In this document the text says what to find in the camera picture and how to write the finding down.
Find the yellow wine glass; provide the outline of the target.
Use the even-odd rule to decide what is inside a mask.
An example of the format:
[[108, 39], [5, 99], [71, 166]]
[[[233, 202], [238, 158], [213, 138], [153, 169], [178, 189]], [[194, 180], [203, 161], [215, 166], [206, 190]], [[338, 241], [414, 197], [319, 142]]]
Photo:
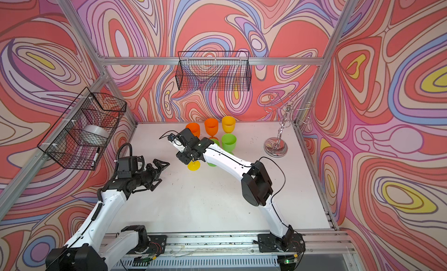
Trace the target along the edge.
[[235, 130], [236, 119], [231, 116], [226, 116], [222, 119], [222, 129], [226, 134], [231, 134]]
[[201, 167], [201, 163], [200, 161], [196, 160], [196, 161], [191, 161], [188, 165], [187, 168], [192, 171], [195, 172], [197, 171], [199, 168]]

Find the orange wine glass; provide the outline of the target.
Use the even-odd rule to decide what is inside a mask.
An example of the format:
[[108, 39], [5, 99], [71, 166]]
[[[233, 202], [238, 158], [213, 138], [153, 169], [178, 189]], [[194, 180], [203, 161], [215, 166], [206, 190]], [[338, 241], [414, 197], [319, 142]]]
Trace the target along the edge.
[[195, 137], [200, 137], [201, 129], [198, 123], [189, 123], [186, 128], [189, 129]]
[[210, 139], [215, 139], [219, 130], [219, 122], [215, 118], [209, 118], [204, 122], [206, 134]]

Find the green wine glass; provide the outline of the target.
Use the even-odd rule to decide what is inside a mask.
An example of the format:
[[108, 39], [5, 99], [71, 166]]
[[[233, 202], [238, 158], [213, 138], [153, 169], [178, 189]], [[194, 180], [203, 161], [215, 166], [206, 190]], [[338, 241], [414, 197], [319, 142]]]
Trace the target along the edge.
[[[210, 140], [212, 140], [217, 146], [220, 146], [220, 142], [219, 142], [219, 140], [217, 140], [217, 139], [215, 139], [215, 138], [210, 138]], [[212, 164], [212, 163], [208, 163], [208, 165], [209, 165], [210, 167], [215, 167], [215, 165]]]
[[224, 134], [221, 138], [222, 149], [232, 153], [236, 148], [237, 138], [233, 134]]

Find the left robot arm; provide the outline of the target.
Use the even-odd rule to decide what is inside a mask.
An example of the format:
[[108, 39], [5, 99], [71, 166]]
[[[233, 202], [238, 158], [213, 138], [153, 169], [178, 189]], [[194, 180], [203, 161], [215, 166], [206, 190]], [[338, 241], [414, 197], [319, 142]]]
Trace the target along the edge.
[[80, 229], [61, 248], [50, 251], [45, 260], [48, 271], [110, 271], [128, 252], [143, 253], [151, 241], [144, 225], [127, 226], [106, 247], [101, 243], [115, 216], [132, 194], [154, 191], [161, 173], [170, 165], [143, 156], [121, 156], [108, 182], [97, 191], [98, 201]]

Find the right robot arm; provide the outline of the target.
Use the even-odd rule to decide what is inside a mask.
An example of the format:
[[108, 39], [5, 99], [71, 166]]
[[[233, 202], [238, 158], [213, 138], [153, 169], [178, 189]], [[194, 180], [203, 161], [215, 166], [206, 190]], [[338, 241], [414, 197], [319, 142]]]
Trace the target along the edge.
[[176, 157], [185, 165], [200, 160], [215, 165], [235, 177], [241, 183], [245, 201], [260, 208], [269, 225], [273, 243], [267, 246], [284, 252], [289, 249], [295, 230], [282, 220], [279, 210], [276, 210], [272, 181], [260, 160], [251, 163], [237, 158], [211, 139], [199, 139], [194, 136], [188, 128], [169, 134], [168, 140], [178, 150]]

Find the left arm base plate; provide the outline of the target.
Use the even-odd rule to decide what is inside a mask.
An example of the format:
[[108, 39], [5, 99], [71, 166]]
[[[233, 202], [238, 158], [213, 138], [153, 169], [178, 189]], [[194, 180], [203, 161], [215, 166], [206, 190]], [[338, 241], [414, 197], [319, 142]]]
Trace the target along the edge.
[[149, 234], [148, 235], [148, 241], [144, 244], [139, 244], [136, 248], [130, 250], [126, 253], [126, 255], [161, 255], [165, 253], [166, 249], [166, 241], [168, 236], [167, 235], [156, 235], [156, 234]]

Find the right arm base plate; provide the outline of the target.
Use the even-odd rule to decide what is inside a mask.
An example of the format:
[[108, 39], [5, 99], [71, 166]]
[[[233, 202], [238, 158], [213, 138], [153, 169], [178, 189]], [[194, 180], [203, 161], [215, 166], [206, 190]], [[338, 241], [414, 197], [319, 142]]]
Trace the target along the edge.
[[271, 233], [258, 234], [254, 242], [257, 243], [261, 253], [294, 252], [301, 254], [306, 251], [306, 243], [299, 233], [293, 233], [285, 239], [278, 238]]

